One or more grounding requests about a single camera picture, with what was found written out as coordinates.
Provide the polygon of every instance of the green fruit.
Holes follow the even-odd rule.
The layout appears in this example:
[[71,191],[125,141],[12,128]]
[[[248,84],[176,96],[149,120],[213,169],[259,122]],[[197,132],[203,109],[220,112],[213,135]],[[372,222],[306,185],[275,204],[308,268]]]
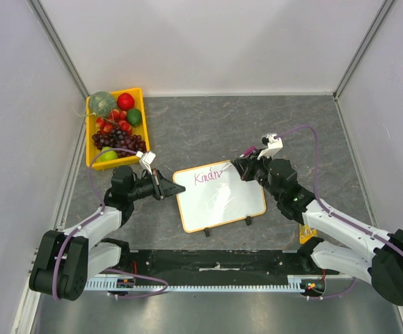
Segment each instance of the green fruit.
[[90,96],[88,108],[98,117],[108,118],[110,111],[118,108],[116,99],[109,92],[97,92]]
[[[109,148],[109,147],[102,148],[101,152],[110,150],[110,149],[111,148]],[[114,160],[117,158],[118,158],[118,155],[116,154],[116,151],[109,151],[107,153],[102,154],[99,158],[97,158],[97,162],[105,162],[105,161],[110,161],[110,160]]]
[[127,112],[127,121],[130,123],[133,127],[137,127],[138,125],[141,124],[142,117],[141,117],[141,112],[139,109],[132,108]]

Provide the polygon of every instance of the yellow basket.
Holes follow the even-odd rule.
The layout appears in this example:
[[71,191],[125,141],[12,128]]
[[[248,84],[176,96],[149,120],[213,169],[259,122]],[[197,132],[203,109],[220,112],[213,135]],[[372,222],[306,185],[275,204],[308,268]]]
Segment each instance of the yellow basket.
[[[141,111],[142,122],[137,127],[132,127],[133,134],[140,134],[145,141],[145,146],[147,151],[150,150],[150,142],[148,140],[147,124],[145,122],[145,112],[144,112],[144,101],[143,101],[143,91],[140,88],[130,88],[125,90],[118,90],[117,92],[111,92],[111,94],[118,99],[119,95],[123,93],[129,93],[134,98],[134,107]],[[88,108],[88,101],[90,97],[87,97],[86,102],[86,113],[91,113]],[[91,161],[96,157],[100,151],[93,145],[93,139],[91,138],[93,134],[97,132],[96,128],[96,116],[91,115],[86,119],[86,164],[90,166]],[[105,162],[95,162],[93,164],[93,169],[104,170],[108,168],[115,168],[121,165],[137,164],[139,162],[138,157],[125,157],[120,159],[114,159]]]

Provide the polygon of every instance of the pink handwriting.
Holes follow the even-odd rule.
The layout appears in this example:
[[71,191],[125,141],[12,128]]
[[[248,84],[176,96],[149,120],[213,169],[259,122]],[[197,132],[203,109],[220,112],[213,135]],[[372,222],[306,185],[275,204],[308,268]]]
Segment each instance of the pink handwriting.
[[219,179],[221,174],[223,174],[223,172],[219,171],[217,172],[216,170],[214,170],[212,172],[212,168],[209,169],[209,173],[208,174],[195,174],[195,185],[197,185],[197,183],[205,183],[205,182],[209,182],[211,180],[216,180]]

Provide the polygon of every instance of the robotic arm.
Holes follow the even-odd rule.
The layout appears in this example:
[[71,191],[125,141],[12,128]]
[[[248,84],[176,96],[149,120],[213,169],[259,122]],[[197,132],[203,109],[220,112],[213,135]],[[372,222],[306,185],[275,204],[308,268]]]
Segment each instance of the robotic arm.
[[[130,166],[120,166],[113,170],[111,188],[104,197],[106,205],[103,215],[80,228],[83,222],[62,232],[50,230],[44,234],[33,270],[29,287],[33,291],[52,294],[54,265],[65,238],[76,228],[67,244],[66,255],[62,257],[57,275],[57,295],[61,299],[76,300],[84,290],[88,278],[120,261],[122,246],[104,239],[110,232],[123,226],[134,211],[134,201],[152,196],[156,200],[181,193],[186,189],[164,178],[150,164],[155,157],[151,151],[141,156],[144,168],[141,178]],[[99,207],[94,214],[99,214]]]
[[[277,208],[289,220],[320,230],[349,247],[312,238],[299,250],[310,261],[319,268],[364,280],[391,303],[403,305],[403,257],[374,237],[379,236],[403,251],[403,230],[392,234],[374,228],[316,199],[314,193],[297,182],[297,172],[290,161],[273,159],[283,147],[281,139],[275,138],[276,134],[267,134],[262,139],[265,149],[231,161],[241,179],[256,180],[277,201]],[[351,221],[351,225],[337,216]]]

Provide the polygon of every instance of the green apple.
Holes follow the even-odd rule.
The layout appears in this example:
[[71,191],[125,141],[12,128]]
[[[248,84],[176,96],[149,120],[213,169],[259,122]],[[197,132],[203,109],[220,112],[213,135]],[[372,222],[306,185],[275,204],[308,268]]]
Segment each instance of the green apple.
[[[109,148],[109,147],[105,147],[105,148],[102,148],[101,152],[110,150],[110,149],[111,148]],[[117,158],[118,158],[118,155],[116,154],[116,151],[109,151],[107,153],[102,154],[99,158],[97,158],[97,162],[105,162],[105,161],[110,161],[110,160],[114,160]]]

